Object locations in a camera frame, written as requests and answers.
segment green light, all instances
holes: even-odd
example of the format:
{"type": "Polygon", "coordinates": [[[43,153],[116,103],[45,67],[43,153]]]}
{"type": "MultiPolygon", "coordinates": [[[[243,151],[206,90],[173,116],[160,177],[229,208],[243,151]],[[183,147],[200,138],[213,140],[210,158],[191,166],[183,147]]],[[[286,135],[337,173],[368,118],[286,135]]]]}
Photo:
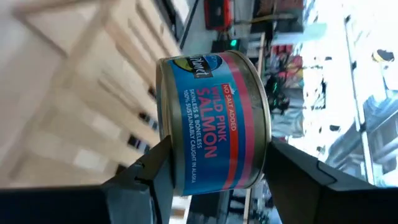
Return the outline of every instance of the green light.
{"type": "Polygon", "coordinates": [[[236,40],[232,40],[232,41],[231,41],[231,46],[232,46],[232,47],[235,47],[237,42],[238,42],[238,41],[236,41],[236,40]]]}

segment can label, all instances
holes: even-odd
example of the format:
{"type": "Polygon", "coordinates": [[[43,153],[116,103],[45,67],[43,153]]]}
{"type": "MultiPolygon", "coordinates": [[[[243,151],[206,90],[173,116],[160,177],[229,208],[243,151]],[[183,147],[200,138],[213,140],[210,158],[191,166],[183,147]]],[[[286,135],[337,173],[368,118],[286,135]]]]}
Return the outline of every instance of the can label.
{"type": "Polygon", "coordinates": [[[228,53],[178,57],[184,195],[243,187],[254,156],[254,121],[243,74],[228,53]]]}

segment canned salmon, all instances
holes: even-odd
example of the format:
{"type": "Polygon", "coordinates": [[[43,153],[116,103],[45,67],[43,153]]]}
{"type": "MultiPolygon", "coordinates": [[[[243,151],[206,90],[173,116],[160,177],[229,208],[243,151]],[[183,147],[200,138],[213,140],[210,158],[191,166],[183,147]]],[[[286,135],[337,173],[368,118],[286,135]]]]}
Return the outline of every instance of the canned salmon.
{"type": "Polygon", "coordinates": [[[248,188],[262,178],[271,119],[262,82],[243,54],[162,59],[156,80],[177,195],[248,188]]]}

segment brand logo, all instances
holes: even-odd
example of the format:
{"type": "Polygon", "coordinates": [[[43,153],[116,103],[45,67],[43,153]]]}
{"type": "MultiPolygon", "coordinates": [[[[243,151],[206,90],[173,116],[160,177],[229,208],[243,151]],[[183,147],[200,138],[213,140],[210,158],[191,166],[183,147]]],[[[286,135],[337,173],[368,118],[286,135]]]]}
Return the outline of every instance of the brand logo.
{"type": "Polygon", "coordinates": [[[223,60],[218,55],[197,55],[176,58],[173,61],[179,68],[192,73],[194,78],[213,77],[212,71],[223,63],[223,60]]]}

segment red stripe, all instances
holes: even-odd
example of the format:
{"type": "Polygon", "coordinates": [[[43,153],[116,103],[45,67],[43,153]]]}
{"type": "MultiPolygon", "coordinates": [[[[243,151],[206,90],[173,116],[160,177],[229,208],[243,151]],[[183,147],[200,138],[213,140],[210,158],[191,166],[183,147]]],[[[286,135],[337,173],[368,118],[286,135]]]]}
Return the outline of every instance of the red stripe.
{"type": "Polygon", "coordinates": [[[234,77],[236,87],[238,88],[239,97],[243,107],[244,129],[246,137],[245,153],[244,153],[244,166],[242,176],[237,184],[237,188],[244,187],[250,177],[253,157],[254,157],[254,121],[253,112],[251,109],[251,100],[244,83],[243,76],[239,68],[236,66],[235,61],[228,54],[220,54],[220,56],[228,64],[229,69],[234,77]]]}
{"type": "Polygon", "coordinates": [[[222,84],[223,94],[225,98],[226,110],[228,114],[229,125],[229,170],[228,177],[224,184],[223,190],[231,188],[235,179],[236,169],[238,167],[238,154],[239,154],[239,136],[238,127],[236,127],[236,109],[233,95],[229,84],[222,84]]]}

